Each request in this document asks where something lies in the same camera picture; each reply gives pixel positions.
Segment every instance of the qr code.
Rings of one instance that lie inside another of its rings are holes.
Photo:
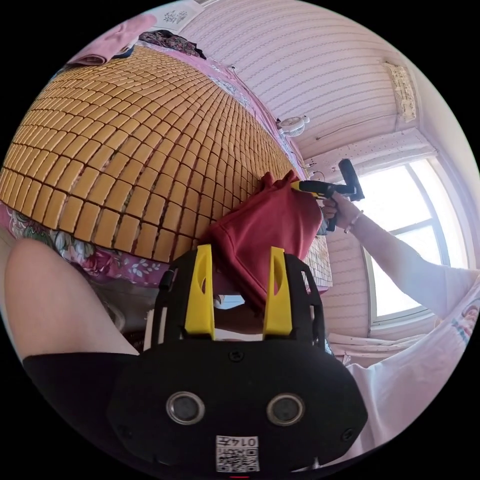
[[[217,436],[216,471],[259,472],[259,440],[256,436]]]

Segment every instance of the red fabric bag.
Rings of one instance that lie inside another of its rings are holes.
[[[277,181],[266,173],[257,192],[212,224],[200,241],[211,244],[216,267],[258,313],[265,310],[271,247],[303,260],[322,223],[313,195],[291,188],[297,180],[292,170]]]

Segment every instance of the bamboo mat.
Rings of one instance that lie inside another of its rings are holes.
[[[292,166],[236,100],[193,67],[136,47],[60,73],[24,117],[0,201],[99,247],[170,263]]]

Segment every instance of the person's knee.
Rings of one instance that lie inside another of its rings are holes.
[[[53,252],[44,243],[31,238],[22,238],[13,245],[5,268],[5,282],[12,276],[25,274],[38,263],[43,263],[43,259]]]

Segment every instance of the wall-mounted fan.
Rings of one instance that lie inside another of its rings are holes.
[[[286,120],[277,120],[276,125],[280,133],[286,137],[298,137],[305,130],[305,124],[309,123],[310,119],[306,116],[293,116]]]

